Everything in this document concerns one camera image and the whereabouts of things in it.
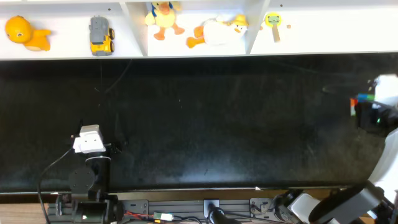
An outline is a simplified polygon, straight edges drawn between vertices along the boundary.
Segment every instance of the orange plush toy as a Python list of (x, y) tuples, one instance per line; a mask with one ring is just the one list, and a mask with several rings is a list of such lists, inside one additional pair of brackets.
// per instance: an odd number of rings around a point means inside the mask
[(50, 50), (50, 43), (46, 35), (50, 35), (51, 31), (46, 29), (34, 29), (22, 16), (15, 16), (7, 21), (6, 33), (11, 41), (24, 44), (29, 50)]

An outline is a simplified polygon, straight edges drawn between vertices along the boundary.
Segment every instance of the white plush duck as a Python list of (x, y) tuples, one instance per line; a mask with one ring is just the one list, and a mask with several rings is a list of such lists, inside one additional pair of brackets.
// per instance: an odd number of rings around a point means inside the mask
[(238, 14), (231, 22), (223, 22), (221, 17), (208, 19), (203, 26), (196, 27), (194, 34), (196, 38), (189, 37), (187, 46), (194, 48), (198, 44), (221, 45), (239, 40), (248, 29), (246, 17)]

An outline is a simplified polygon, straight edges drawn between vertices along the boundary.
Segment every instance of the white connector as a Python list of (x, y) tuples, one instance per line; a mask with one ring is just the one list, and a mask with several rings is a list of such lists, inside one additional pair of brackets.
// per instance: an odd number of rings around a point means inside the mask
[(80, 137), (75, 138), (73, 148), (75, 153), (82, 152), (84, 154), (91, 152), (104, 152), (106, 149), (99, 125), (83, 126), (80, 129)]

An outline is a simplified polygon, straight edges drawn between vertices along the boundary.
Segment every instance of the black table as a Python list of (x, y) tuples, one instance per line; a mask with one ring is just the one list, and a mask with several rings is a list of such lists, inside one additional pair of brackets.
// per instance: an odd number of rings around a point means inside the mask
[[(129, 141), (111, 162), (113, 192), (364, 181), (384, 139), (357, 129), (349, 100), (322, 87), (398, 65), (396, 54), (139, 59), (105, 94), (127, 63), (0, 63), (0, 192), (35, 192), (80, 120)], [(67, 156), (43, 190), (68, 190), (84, 160)]]

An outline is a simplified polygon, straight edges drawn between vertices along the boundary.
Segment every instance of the stuffed duck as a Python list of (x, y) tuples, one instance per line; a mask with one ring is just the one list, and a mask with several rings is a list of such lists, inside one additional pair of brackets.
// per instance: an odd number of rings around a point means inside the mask
[(164, 40), (164, 33), (167, 28), (173, 28), (176, 35), (184, 33), (185, 29), (176, 25), (175, 10), (181, 11), (178, 2), (152, 2), (152, 10), (145, 17), (145, 23), (148, 26), (158, 25), (160, 31), (154, 35), (157, 40)]
[(239, 40), (248, 29), (246, 17), (238, 14), (231, 22), (222, 21), (221, 17), (209, 19), (203, 26), (193, 31), (196, 38), (189, 37), (187, 46), (194, 48), (198, 44), (221, 45)]
[(47, 29), (35, 29), (22, 16), (10, 18), (6, 23), (8, 38), (18, 44), (24, 44), (28, 50), (50, 50), (46, 36), (51, 34)]

